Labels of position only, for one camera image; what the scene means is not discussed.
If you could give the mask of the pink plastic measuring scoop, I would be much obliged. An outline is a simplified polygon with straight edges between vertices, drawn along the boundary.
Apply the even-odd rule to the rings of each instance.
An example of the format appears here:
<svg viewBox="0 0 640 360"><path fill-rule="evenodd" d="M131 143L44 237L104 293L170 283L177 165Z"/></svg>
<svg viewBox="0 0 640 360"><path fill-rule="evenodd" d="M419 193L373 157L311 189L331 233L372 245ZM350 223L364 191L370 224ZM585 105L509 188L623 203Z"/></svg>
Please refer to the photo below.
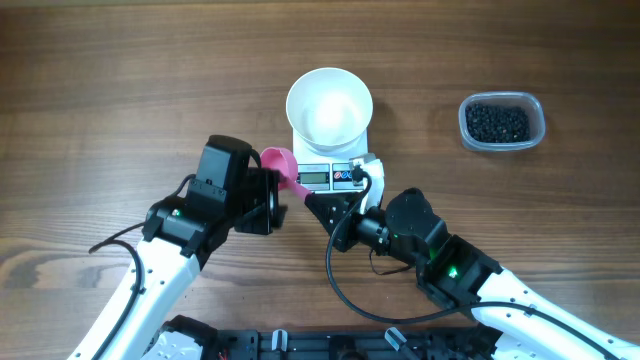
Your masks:
<svg viewBox="0 0 640 360"><path fill-rule="evenodd" d="M302 202L305 202L311 191L297 182L299 175L298 163L289 149L268 147L260 154L260 160L264 168L279 173L279 191L288 190Z"/></svg>

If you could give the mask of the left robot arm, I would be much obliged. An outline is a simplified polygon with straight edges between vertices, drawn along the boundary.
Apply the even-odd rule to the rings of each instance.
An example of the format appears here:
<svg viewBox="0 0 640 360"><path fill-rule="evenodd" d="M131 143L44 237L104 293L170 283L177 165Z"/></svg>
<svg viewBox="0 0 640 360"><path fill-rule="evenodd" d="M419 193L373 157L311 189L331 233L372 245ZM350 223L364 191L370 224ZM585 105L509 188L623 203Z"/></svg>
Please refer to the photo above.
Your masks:
<svg viewBox="0 0 640 360"><path fill-rule="evenodd" d="M74 359L139 359L179 297L230 231L269 235L282 223L278 174L248 143L212 135L195 173L136 224L137 245L115 233L93 245L124 248L132 263Z"/></svg>

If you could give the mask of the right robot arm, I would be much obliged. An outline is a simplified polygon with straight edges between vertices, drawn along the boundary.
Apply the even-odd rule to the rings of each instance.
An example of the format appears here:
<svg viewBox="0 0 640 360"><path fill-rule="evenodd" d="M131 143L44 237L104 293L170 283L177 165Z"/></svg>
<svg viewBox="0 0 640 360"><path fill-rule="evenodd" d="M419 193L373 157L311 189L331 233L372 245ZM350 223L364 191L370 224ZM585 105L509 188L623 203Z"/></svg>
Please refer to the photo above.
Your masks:
<svg viewBox="0 0 640 360"><path fill-rule="evenodd" d="M357 243L416 272L440 315L461 313L486 326L494 359L636 359L638 346L551 303L471 243L448 232L423 193L410 188L386 208L367 210L363 193L310 194L304 203L330 235L329 248Z"/></svg>

